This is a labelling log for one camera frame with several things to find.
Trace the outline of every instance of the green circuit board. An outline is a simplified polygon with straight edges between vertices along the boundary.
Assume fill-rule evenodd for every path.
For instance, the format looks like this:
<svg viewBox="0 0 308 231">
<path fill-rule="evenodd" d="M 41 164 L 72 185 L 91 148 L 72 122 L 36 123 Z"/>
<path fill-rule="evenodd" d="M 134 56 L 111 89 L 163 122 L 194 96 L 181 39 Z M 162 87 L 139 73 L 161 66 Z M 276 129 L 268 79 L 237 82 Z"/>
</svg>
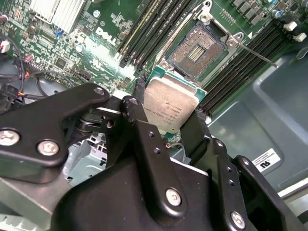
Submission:
<svg viewBox="0 0 308 231">
<path fill-rule="evenodd" d="M 72 31 L 58 34 L 60 30 L 55 25 L 35 17 L 35 13 L 30 8 L 31 0 L 4 0 L 0 3 L 0 11 L 9 17 L 9 21 L 2 24 L 1 29 L 20 45 L 23 56 L 34 55 L 34 59 L 29 65 L 35 69 L 61 72 L 77 84 L 90 81 L 107 88 L 110 92 L 120 89 L 132 93 L 138 76 L 134 75 L 134 67 L 120 67 L 117 53 L 125 39 L 131 36 L 134 25 L 142 19 L 142 14 L 149 1 L 103 0 L 93 3 L 86 0 Z M 150 75 L 152 72 L 156 55 L 160 49 L 168 42 L 189 12 L 198 7 L 203 0 L 190 2 L 180 20 L 176 21 L 160 44 L 155 45 L 153 54 L 144 66 L 146 75 Z M 241 3 L 249 3 L 260 16 L 259 22 L 252 25 L 244 17 L 244 13 L 234 7 L 233 1 L 213 0 L 212 2 L 210 13 L 213 17 L 230 33 L 243 32 L 243 44 L 245 45 L 249 44 L 272 20 L 271 12 L 274 9 L 279 8 L 283 13 L 291 12 L 297 19 L 303 15 L 304 11 L 300 7 L 291 9 L 293 5 L 297 5 L 295 0 L 276 0 L 272 3 L 264 3 L 260 0 L 243 0 Z M 95 11 L 100 13 L 98 17 L 94 17 Z M 172 53 L 195 24 L 196 20 L 194 19 L 186 23 L 167 50 L 166 55 Z M 147 39 L 151 39 L 151 42 L 148 47 L 144 48 L 145 51 L 153 46 L 154 42 L 159 39 L 159 35 L 153 38 L 143 38 L 144 41 Z M 238 52 L 240 49 L 229 60 L 232 60 Z M 223 60 L 223 57 L 225 56 L 218 57 L 207 71 L 196 79 L 200 87 L 205 84 L 204 79 L 208 72 L 213 70 Z M 84 79 L 80 73 L 86 73 L 90 76 L 89 79 Z M 64 80 L 60 79 L 59 82 L 68 85 Z"/>
</svg>

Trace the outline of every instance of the capacitor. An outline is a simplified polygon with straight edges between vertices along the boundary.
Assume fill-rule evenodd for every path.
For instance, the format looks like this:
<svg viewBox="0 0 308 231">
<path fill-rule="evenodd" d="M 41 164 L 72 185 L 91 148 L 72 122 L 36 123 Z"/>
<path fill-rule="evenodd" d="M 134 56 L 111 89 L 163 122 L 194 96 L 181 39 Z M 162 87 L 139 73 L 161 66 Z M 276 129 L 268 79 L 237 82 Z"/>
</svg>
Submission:
<svg viewBox="0 0 308 231">
<path fill-rule="evenodd" d="M 306 7 L 308 8 L 308 0 L 303 0 L 302 3 L 300 4 L 301 7 Z"/>
<path fill-rule="evenodd" d="M 270 3 L 270 4 L 272 4 L 272 3 L 275 2 L 275 0 L 264 0 L 264 2 L 265 2 L 265 3 Z"/>
<path fill-rule="evenodd" d="M 77 46 L 75 46 L 75 49 L 78 53 L 82 53 L 85 47 L 80 43 Z"/>
<path fill-rule="evenodd" d="M 272 16 L 273 18 L 281 18 L 281 16 L 282 16 L 282 11 L 273 10 L 273 11 L 271 12 L 271 16 Z"/>
<path fill-rule="evenodd" d="M 5 14 L 0 15 L 0 23 L 6 23 L 9 21 L 8 16 L 6 16 Z"/>
</svg>

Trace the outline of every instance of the connector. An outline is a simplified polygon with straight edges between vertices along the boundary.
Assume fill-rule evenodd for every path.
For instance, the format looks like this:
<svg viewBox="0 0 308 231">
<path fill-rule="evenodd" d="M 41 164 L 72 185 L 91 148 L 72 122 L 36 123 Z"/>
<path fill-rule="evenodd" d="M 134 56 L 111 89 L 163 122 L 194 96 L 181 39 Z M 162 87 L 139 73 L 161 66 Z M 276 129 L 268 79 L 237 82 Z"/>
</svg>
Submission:
<svg viewBox="0 0 308 231">
<path fill-rule="evenodd" d="M 5 40 L 5 41 L 2 41 L 2 43 L 0 44 L 0 47 L 1 47 L 0 53 L 4 54 L 10 50 L 11 45 L 8 41 Z"/>
</svg>

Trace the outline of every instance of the black memory slot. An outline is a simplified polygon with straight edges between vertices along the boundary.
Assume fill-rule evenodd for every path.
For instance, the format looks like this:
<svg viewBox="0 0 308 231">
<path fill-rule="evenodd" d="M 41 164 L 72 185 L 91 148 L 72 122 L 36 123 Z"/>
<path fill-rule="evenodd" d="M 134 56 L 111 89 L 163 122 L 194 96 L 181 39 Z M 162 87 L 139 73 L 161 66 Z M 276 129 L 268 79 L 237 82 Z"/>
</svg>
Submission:
<svg viewBox="0 0 308 231">
<path fill-rule="evenodd" d="M 151 28 L 152 23 L 155 21 L 155 19 L 160 14 L 161 10 L 164 8 L 164 6 L 167 4 L 167 2 L 168 2 L 168 0 L 162 0 L 158 4 L 155 12 L 153 12 L 153 14 L 151 14 L 151 16 L 148 19 L 148 21 L 142 26 L 141 31 L 137 33 L 136 38 L 133 38 L 133 43 L 129 46 L 125 56 L 130 57 L 132 55 L 132 53 L 134 52 L 134 49 L 136 48 L 136 46 L 138 45 L 140 40 L 143 38 L 143 36 L 146 33 L 146 31 L 149 28 Z"/>
<path fill-rule="evenodd" d="M 153 24 L 152 27 L 150 27 L 150 29 L 152 29 L 149 32 L 146 32 L 145 36 L 146 41 L 143 42 L 141 44 L 141 46 L 138 48 L 137 52 L 134 54 L 134 58 L 137 58 L 137 60 L 140 58 L 140 55 L 144 52 L 144 49 L 146 48 L 146 46 L 152 41 L 151 38 L 153 38 L 155 35 L 157 35 L 160 26 L 164 24 L 164 22 L 168 19 L 172 17 L 172 14 L 174 13 L 174 9 L 178 6 L 178 1 L 177 0 L 173 0 L 171 3 L 171 6 L 168 7 L 168 4 L 166 4 L 163 7 L 163 11 L 164 9 L 167 7 L 167 10 L 164 14 L 160 14 L 160 17 L 158 18 L 158 20 L 156 20 L 156 22 Z"/>
<path fill-rule="evenodd" d="M 147 4 L 146 4 L 146 6 L 145 6 L 143 12 L 141 13 L 141 15 L 140 15 L 138 21 L 137 21 L 137 22 L 133 25 L 133 27 L 131 28 L 129 35 L 126 36 L 125 39 L 123 39 L 122 44 L 121 44 L 121 46 L 120 46 L 120 48 L 119 48 L 119 51 L 122 50 L 122 48 L 124 47 L 124 45 L 127 43 L 130 34 L 133 34 L 133 33 L 136 31 L 136 29 L 137 29 L 137 27 L 138 27 L 138 25 L 139 25 L 139 22 L 145 17 L 146 13 L 149 11 L 149 9 L 150 9 L 150 7 L 151 7 L 151 3 L 152 3 L 152 0 L 148 0 L 148 2 L 147 2 Z"/>
<path fill-rule="evenodd" d="M 180 20 L 180 18 L 183 16 L 186 8 L 190 4 L 194 4 L 194 1 L 191 0 L 183 0 L 182 1 L 182 7 L 180 10 L 177 11 L 177 13 L 173 16 L 172 20 L 168 23 L 168 25 L 164 28 L 164 30 L 161 32 L 159 38 L 155 41 L 154 44 L 151 45 L 151 47 L 148 49 L 146 53 L 144 53 L 142 56 L 142 59 L 140 61 L 139 66 L 144 66 L 146 62 L 148 61 L 149 57 L 153 54 L 153 52 L 157 49 L 158 45 L 165 39 L 165 36 L 170 32 L 172 27 L 176 24 L 177 21 Z"/>
<path fill-rule="evenodd" d="M 273 42 L 276 39 L 279 39 L 279 34 L 272 33 L 271 38 L 268 38 L 269 42 Z M 265 47 L 267 47 L 267 46 L 264 46 L 263 43 L 258 44 L 258 46 L 255 47 L 254 51 L 261 53 Z M 219 86 L 219 88 L 222 88 L 225 85 L 228 85 L 228 83 L 230 83 L 230 81 L 232 81 L 231 78 L 228 78 L 228 74 L 230 72 L 232 73 L 232 76 L 237 76 L 237 75 L 243 74 L 242 70 L 245 69 L 245 68 L 246 69 L 251 68 L 251 63 L 255 59 L 259 59 L 259 58 L 252 55 L 248 51 L 244 52 L 241 55 L 240 60 L 236 63 L 236 65 L 233 65 L 231 70 L 227 74 L 224 74 L 224 78 L 220 78 L 219 81 L 217 81 L 217 82 L 215 82 L 215 84 L 211 85 L 210 88 L 206 88 L 206 91 L 208 91 L 208 93 L 212 93 L 213 90 L 217 89 L 217 86 Z"/>
<path fill-rule="evenodd" d="M 276 40 L 271 44 L 271 46 L 265 50 L 265 53 L 262 55 L 272 58 L 276 55 L 283 47 L 285 46 L 284 41 Z M 206 104 L 206 109 L 212 111 L 214 107 L 219 106 L 219 102 L 223 102 L 230 93 L 236 92 L 244 83 L 246 83 L 255 73 L 259 71 L 266 62 L 258 59 L 257 57 L 249 57 L 251 58 L 251 63 L 249 64 L 249 69 L 245 73 L 240 73 L 238 76 L 234 76 L 234 78 L 230 78 L 225 86 L 222 86 L 223 90 L 217 91 L 216 95 L 212 99 L 209 100 L 209 103 Z"/>
<path fill-rule="evenodd" d="M 271 22 L 249 45 L 255 52 L 269 59 L 279 53 L 287 44 L 289 38 L 275 23 Z M 208 95 L 201 107 L 213 113 L 267 63 L 250 52 L 241 51 L 217 76 L 206 86 Z"/>
<path fill-rule="evenodd" d="M 238 81 L 241 81 L 242 79 L 249 78 L 251 75 L 253 75 L 256 70 L 256 65 L 259 63 L 265 64 L 264 61 L 260 60 L 259 58 L 255 57 L 253 54 L 248 53 L 246 56 L 246 60 L 248 60 L 248 63 L 241 62 L 235 69 L 235 72 L 232 72 L 228 75 L 227 78 L 225 78 L 225 81 L 219 85 L 219 88 L 213 89 L 209 93 L 209 97 L 207 99 L 206 107 L 210 107 L 211 105 L 217 103 L 221 96 L 226 94 L 229 89 L 231 89 L 233 86 L 238 86 Z"/>
<path fill-rule="evenodd" d="M 263 42 L 268 39 L 268 37 L 272 36 L 272 33 L 275 31 L 274 27 L 269 27 L 267 29 L 265 29 L 265 31 L 263 30 L 261 33 L 262 35 L 260 35 L 260 39 L 256 38 L 254 39 L 249 45 L 248 48 L 255 50 L 257 46 L 261 45 L 264 46 Z M 217 78 L 215 78 L 209 85 L 206 86 L 206 91 L 210 92 L 212 89 L 214 89 L 215 87 L 217 87 L 219 84 L 221 84 L 221 82 L 223 81 L 223 78 L 220 77 L 225 77 L 228 75 L 229 72 L 234 71 L 234 67 L 237 66 L 238 64 L 240 64 L 242 61 L 244 61 L 243 63 L 245 64 L 245 59 L 246 56 L 249 54 L 249 52 L 241 52 L 239 55 L 237 55 L 233 61 L 231 61 L 229 63 L 229 65 L 227 65 L 227 67 L 225 67 L 221 73 L 219 74 L 219 76 L 217 76 Z"/>
<path fill-rule="evenodd" d="M 285 45 L 281 45 L 278 50 L 281 51 L 281 49 L 285 47 Z M 262 67 L 264 66 L 264 61 L 260 62 L 258 67 L 256 67 L 258 70 L 260 70 Z M 207 111 L 213 112 L 215 111 L 225 100 L 227 100 L 230 96 L 232 96 L 234 93 L 237 92 L 237 90 L 244 85 L 247 81 L 249 80 L 249 78 L 244 79 L 244 81 L 241 81 L 238 83 L 238 85 L 234 86 L 233 88 L 231 88 L 222 98 L 220 98 L 220 101 L 217 101 L 216 103 L 213 103 L 209 106 L 206 107 Z"/>
</svg>

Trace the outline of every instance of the black cable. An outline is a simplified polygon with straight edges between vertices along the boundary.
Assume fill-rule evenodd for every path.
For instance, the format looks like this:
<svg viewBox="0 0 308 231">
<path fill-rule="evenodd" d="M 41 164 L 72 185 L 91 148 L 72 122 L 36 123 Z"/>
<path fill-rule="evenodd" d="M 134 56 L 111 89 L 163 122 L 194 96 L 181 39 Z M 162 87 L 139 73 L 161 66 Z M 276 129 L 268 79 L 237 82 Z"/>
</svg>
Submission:
<svg viewBox="0 0 308 231">
<path fill-rule="evenodd" d="M 26 94 L 24 95 L 25 98 L 30 99 L 30 100 L 42 100 L 45 99 L 45 96 L 41 96 L 41 95 L 31 95 L 31 94 Z"/>
<path fill-rule="evenodd" d="M 39 90 L 39 92 L 41 93 L 42 96 L 48 96 L 45 91 L 43 90 L 41 84 L 40 84 L 40 81 L 39 81 L 39 76 L 36 77 L 36 80 L 35 80 L 35 83 L 36 83 L 36 86 Z"/>
<path fill-rule="evenodd" d="M 56 71 L 50 71 L 50 70 L 36 71 L 36 72 L 32 72 L 29 75 L 29 77 L 33 77 L 33 76 L 41 75 L 41 74 L 56 74 L 56 75 L 62 77 L 63 79 L 65 79 L 70 85 L 72 85 L 72 87 L 75 86 L 75 84 L 68 77 L 66 77 L 65 75 L 63 75 L 59 72 L 56 72 Z M 41 87 L 39 77 L 36 77 L 36 86 L 37 86 L 39 92 L 42 94 L 42 96 L 48 96 L 46 94 L 46 92 L 43 90 L 43 88 Z"/>
<path fill-rule="evenodd" d="M 10 82 L 15 82 L 17 80 L 19 80 L 19 78 L 21 77 L 21 85 L 19 87 L 19 91 L 21 93 L 24 92 L 24 88 L 25 88 L 25 67 L 24 67 L 24 62 L 23 62 L 23 57 L 21 55 L 21 51 L 20 49 L 18 48 L 17 44 L 14 42 L 13 39 L 11 39 L 10 37 L 6 36 L 5 34 L 0 34 L 0 38 L 5 38 L 6 40 L 8 40 L 15 48 L 15 52 L 17 53 L 17 56 L 19 58 L 19 61 L 20 61 L 20 68 L 18 68 L 18 75 L 15 75 L 14 77 L 9 77 L 9 78 L 6 78 L 5 75 L 2 75 L 2 78 L 5 78 L 6 79 L 6 82 L 7 83 L 10 83 Z M 22 101 L 23 101 L 23 104 L 25 104 L 25 98 L 22 97 Z"/>
<path fill-rule="evenodd" d="M 19 61 L 20 61 L 20 76 L 21 76 L 21 85 L 20 85 L 20 88 L 19 88 L 19 91 L 20 92 L 23 92 L 24 91 L 24 87 L 25 87 L 25 67 L 24 67 L 24 62 L 23 62 L 23 57 L 21 55 L 21 51 L 20 49 L 18 48 L 17 44 L 14 42 L 13 39 L 11 39 L 10 37 L 6 36 L 5 34 L 0 34 L 0 37 L 1 38 L 5 38 L 6 40 L 8 40 L 15 48 L 15 51 L 17 53 L 17 56 L 19 58 Z"/>
</svg>

